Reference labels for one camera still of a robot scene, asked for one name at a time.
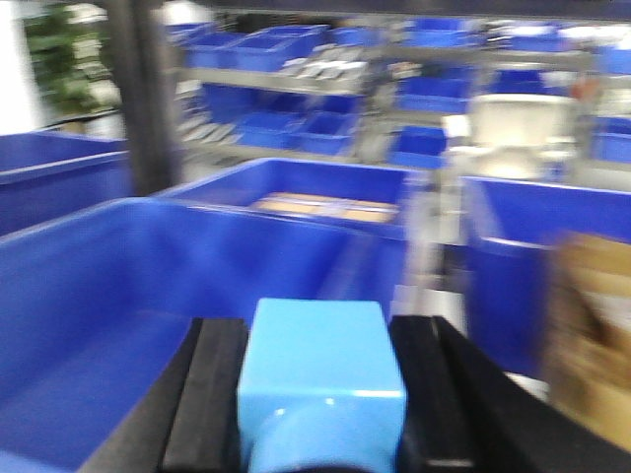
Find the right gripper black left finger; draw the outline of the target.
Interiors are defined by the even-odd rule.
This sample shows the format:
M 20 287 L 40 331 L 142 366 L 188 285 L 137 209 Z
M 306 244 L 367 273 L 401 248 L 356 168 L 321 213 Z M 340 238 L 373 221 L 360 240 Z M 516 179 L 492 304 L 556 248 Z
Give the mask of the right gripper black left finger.
M 195 318 L 167 368 L 83 472 L 238 472 L 237 381 L 247 341 L 237 318 Z

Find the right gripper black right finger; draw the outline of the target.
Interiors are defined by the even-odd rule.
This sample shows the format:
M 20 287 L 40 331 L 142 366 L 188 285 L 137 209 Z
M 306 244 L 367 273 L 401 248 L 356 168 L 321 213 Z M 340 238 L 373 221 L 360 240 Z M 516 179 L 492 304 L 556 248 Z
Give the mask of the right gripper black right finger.
M 630 455 L 511 380 L 439 316 L 389 335 L 408 391 L 398 472 L 627 472 Z

